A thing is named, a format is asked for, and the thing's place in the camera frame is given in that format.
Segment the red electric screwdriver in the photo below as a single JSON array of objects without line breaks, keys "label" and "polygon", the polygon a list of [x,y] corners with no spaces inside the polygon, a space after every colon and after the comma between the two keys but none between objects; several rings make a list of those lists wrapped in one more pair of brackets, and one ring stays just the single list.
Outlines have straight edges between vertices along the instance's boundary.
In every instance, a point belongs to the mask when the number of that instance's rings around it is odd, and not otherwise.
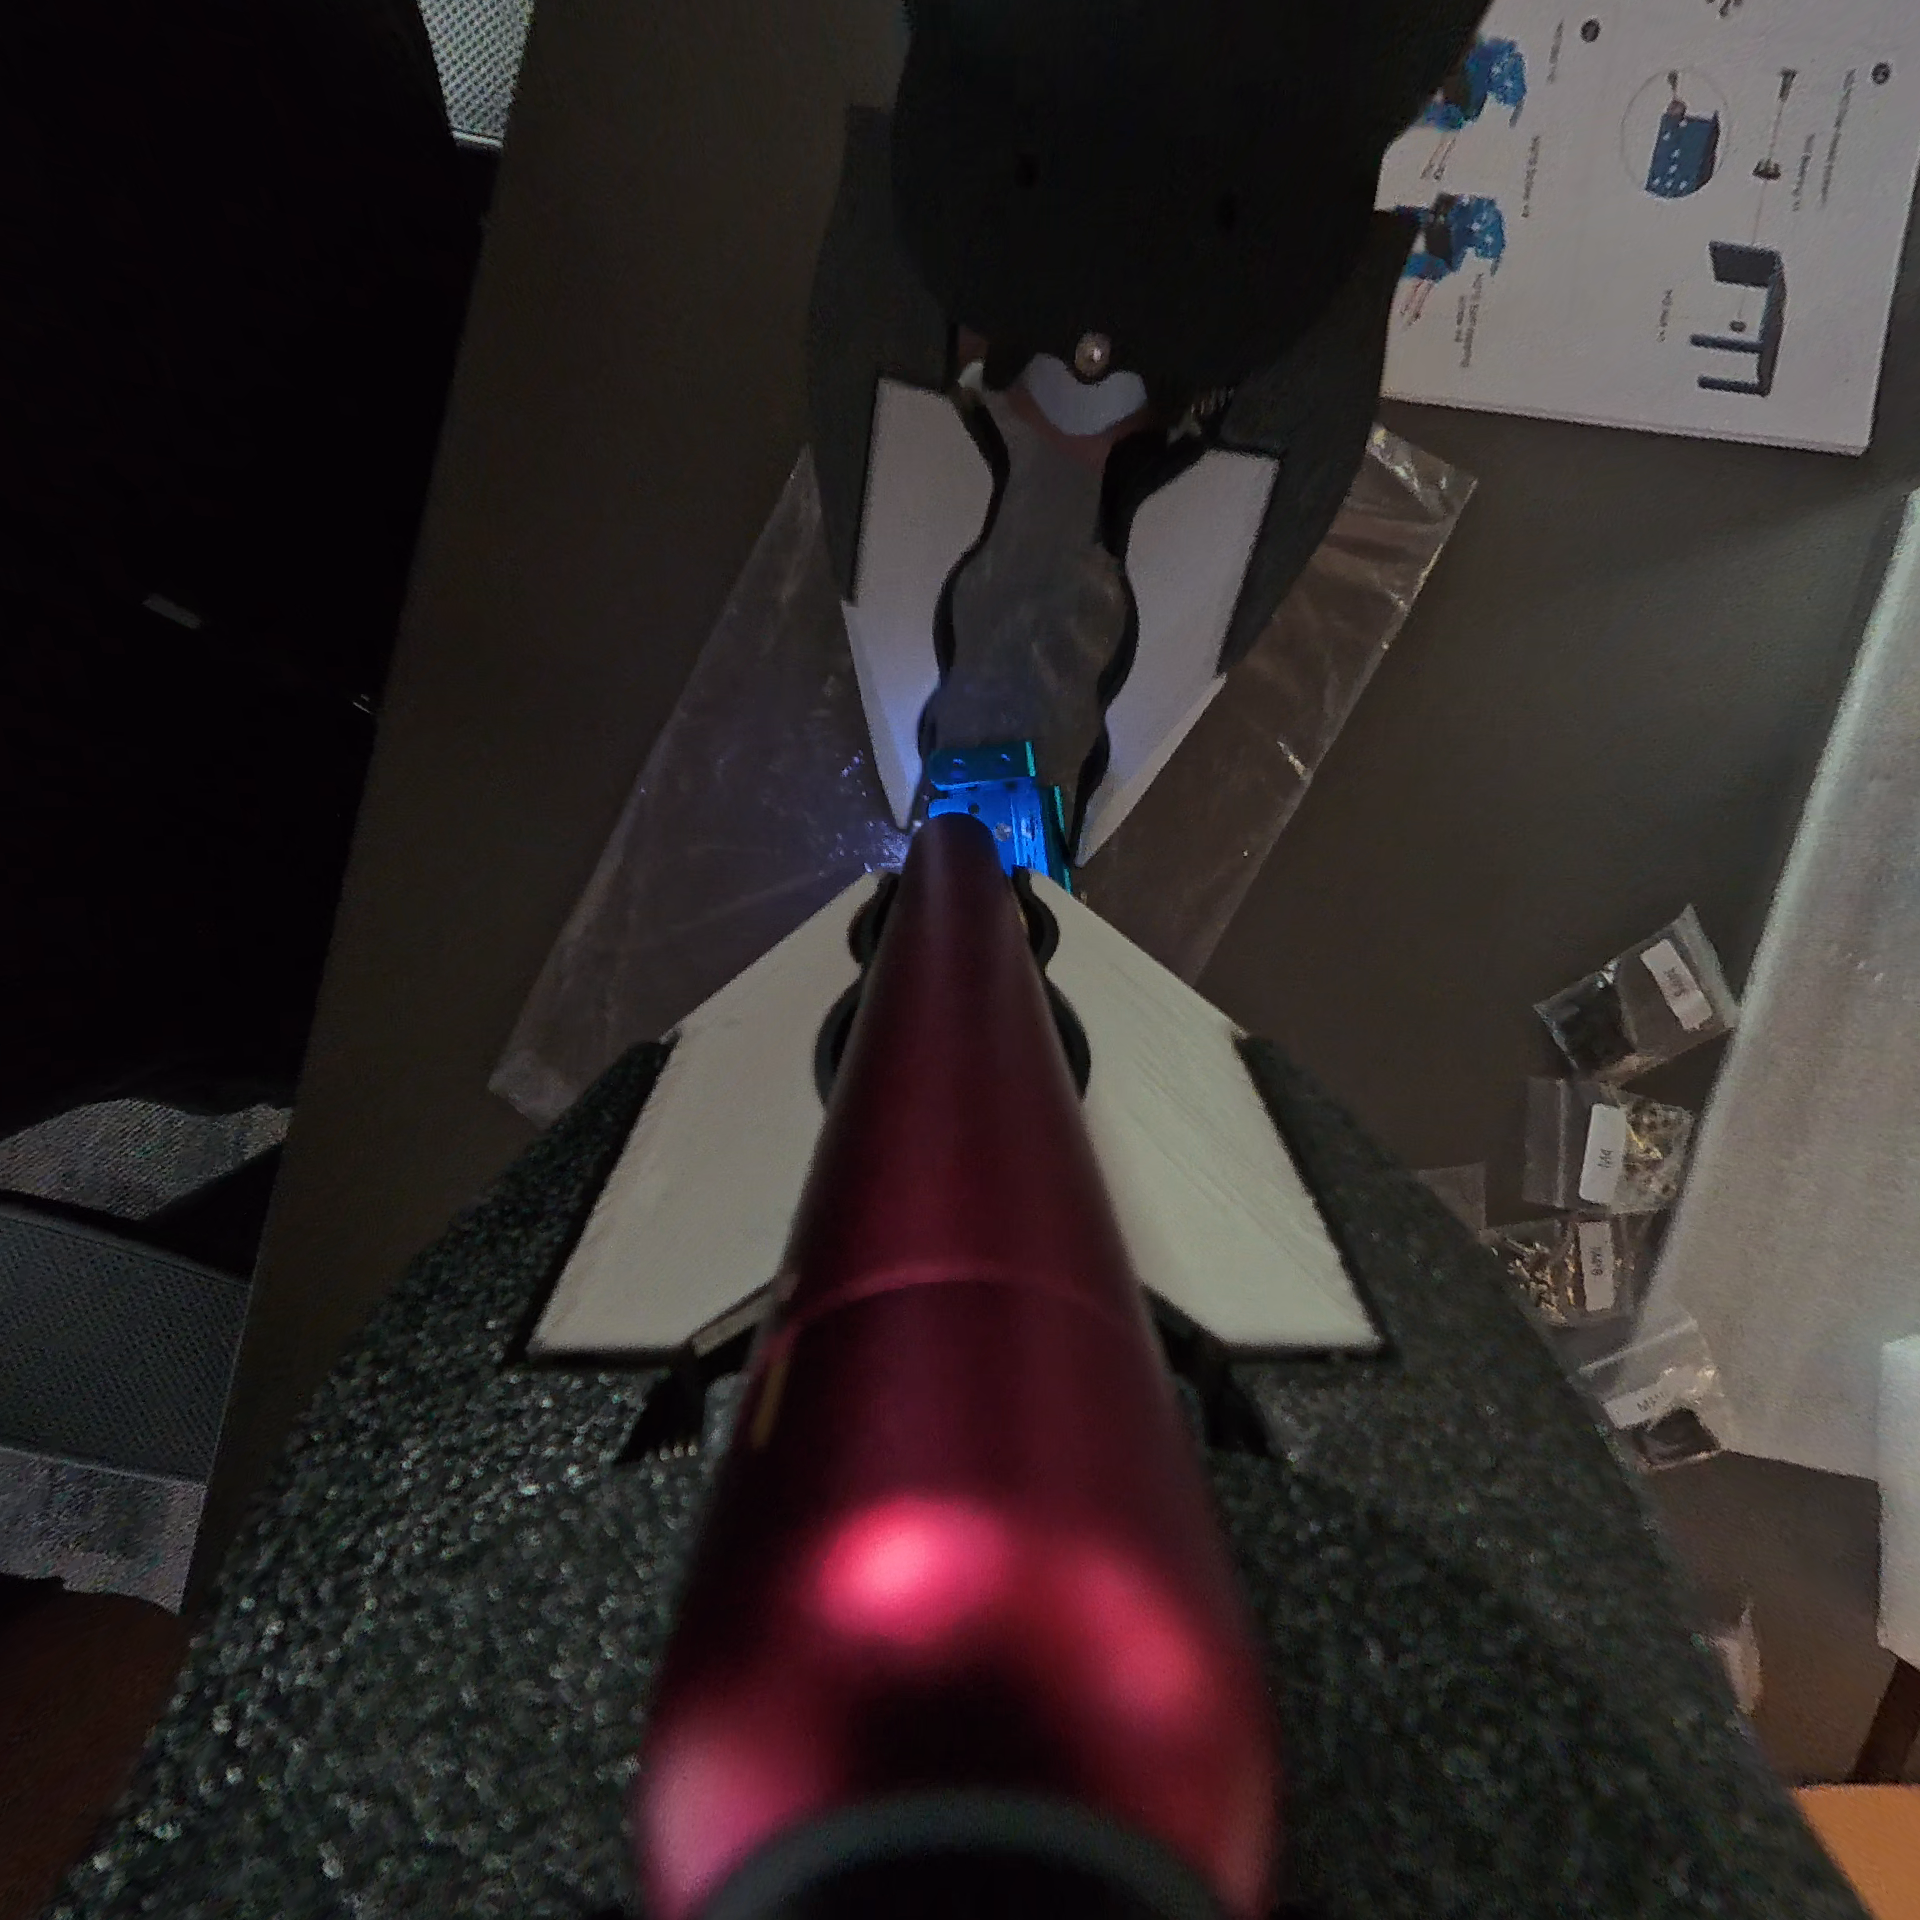
[{"label": "red electric screwdriver", "polygon": [[1278,1717],[1016,882],[918,833],[629,1798],[647,1916],[1270,1916]]}]

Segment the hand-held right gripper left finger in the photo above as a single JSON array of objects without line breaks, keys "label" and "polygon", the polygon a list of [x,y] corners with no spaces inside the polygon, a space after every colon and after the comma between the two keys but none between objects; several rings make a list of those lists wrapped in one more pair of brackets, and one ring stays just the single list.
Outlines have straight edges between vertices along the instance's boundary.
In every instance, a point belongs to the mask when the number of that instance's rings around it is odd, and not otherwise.
[{"label": "hand-held right gripper left finger", "polygon": [[816,1046],[853,988],[865,875],[706,993],[541,1306],[529,1359],[652,1363],[766,1290],[824,1132]]}]

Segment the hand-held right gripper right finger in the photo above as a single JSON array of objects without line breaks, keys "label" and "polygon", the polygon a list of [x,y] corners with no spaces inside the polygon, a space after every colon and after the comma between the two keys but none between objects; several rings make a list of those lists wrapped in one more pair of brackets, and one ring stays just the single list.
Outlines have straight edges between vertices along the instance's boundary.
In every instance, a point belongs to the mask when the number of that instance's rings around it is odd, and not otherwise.
[{"label": "hand-held right gripper right finger", "polygon": [[1048,983],[1087,1041],[1083,1124],[1140,1285],[1242,1359],[1386,1334],[1242,1056],[1242,1027],[1054,880]]}]

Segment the white foam sheet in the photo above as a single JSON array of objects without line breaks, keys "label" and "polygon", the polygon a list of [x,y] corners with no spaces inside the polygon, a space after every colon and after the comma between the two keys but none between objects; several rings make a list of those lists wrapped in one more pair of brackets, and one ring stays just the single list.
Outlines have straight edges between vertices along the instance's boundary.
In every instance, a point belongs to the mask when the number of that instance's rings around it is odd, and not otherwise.
[{"label": "white foam sheet", "polygon": [[1737,1449],[1876,1476],[1881,1348],[1920,1306],[1920,503],[1751,967],[1652,1315],[1687,1315]]}]

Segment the pile of small parts bags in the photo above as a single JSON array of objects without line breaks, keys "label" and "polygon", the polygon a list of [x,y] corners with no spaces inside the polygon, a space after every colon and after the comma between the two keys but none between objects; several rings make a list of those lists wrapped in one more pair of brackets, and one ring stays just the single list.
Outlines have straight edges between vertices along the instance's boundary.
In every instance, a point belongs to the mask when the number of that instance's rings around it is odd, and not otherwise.
[{"label": "pile of small parts bags", "polygon": [[1655,1306],[1700,1114],[1652,1094],[1668,1066],[1740,1027],[1740,993],[1697,913],[1535,998],[1552,1066],[1520,1095],[1520,1218],[1483,1227],[1548,1342],[1644,1476],[1730,1449],[1730,1406],[1705,1334]]}]

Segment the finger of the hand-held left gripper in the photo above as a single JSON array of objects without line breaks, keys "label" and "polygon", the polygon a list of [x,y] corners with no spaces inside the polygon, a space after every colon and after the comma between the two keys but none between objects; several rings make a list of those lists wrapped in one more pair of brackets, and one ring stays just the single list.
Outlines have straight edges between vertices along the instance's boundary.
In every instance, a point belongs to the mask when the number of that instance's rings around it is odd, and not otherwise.
[{"label": "finger of the hand-held left gripper", "polygon": [[1067,435],[1095,475],[1095,562],[1114,611],[1095,654],[1087,745],[1067,788],[1079,871],[1213,702],[1281,462],[1205,435]]},{"label": "finger of the hand-held left gripper", "polygon": [[895,828],[909,828],[922,788],[922,717],[945,680],[940,599],[986,536],[999,491],[994,458],[978,443],[984,397],[978,374],[963,374],[955,388],[922,388],[895,376],[875,386],[846,631]]}]

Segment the white instruction booklet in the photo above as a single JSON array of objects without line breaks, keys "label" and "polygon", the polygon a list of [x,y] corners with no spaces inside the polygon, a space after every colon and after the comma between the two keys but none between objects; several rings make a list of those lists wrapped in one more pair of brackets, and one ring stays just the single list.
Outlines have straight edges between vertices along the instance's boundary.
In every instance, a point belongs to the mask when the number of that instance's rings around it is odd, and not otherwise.
[{"label": "white instruction booklet", "polygon": [[1503,0],[1382,164],[1386,397],[1865,454],[1920,143],[1912,0]]}]

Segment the blue metal bracket assembly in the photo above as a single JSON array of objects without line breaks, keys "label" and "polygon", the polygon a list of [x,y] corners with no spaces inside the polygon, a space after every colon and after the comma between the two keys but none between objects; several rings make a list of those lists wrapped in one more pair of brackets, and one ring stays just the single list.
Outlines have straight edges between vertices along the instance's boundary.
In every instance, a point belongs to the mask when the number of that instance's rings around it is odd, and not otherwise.
[{"label": "blue metal bracket assembly", "polygon": [[1008,880],[1031,871],[1077,895],[1067,792],[1041,779],[1034,740],[934,748],[925,760],[922,802],[914,841],[922,841],[934,818],[975,818],[994,846],[994,860]]}]

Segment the orange cardboard box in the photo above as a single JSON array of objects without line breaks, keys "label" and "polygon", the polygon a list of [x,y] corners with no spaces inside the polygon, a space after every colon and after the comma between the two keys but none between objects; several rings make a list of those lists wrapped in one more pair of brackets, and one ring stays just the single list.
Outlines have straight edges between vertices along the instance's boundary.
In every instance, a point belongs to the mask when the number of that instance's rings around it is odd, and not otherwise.
[{"label": "orange cardboard box", "polygon": [[1876,1920],[1920,1916],[1920,1786],[1842,1781],[1790,1790],[1809,1828]]}]

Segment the clear plastic bag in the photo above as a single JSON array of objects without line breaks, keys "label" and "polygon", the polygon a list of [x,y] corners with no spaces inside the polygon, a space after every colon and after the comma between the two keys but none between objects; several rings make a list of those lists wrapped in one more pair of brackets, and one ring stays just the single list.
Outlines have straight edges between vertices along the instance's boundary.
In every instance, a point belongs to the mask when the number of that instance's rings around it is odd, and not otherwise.
[{"label": "clear plastic bag", "polygon": [[[1471,495],[1471,473],[1382,424],[1270,631],[1079,867],[1079,895],[1184,983],[1213,963]],[[804,450],[487,1090],[552,1124],[900,851]]]}]

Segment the dark grey desk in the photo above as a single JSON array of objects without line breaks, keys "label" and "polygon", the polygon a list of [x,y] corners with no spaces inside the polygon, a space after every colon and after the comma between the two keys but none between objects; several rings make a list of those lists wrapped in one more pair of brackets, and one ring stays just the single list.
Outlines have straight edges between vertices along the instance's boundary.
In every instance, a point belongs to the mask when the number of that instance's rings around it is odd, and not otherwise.
[{"label": "dark grey desk", "polygon": [[[808,424],[895,3],[538,3],[192,1596],[343,1342],[532,1128],[484,1084]],[[1481,487],[1205,993],[1513,1198],[1529,1002],[1697,906],[1744,972],[1915,483],[1915,223],[1862,458],[1392,402]]]}]

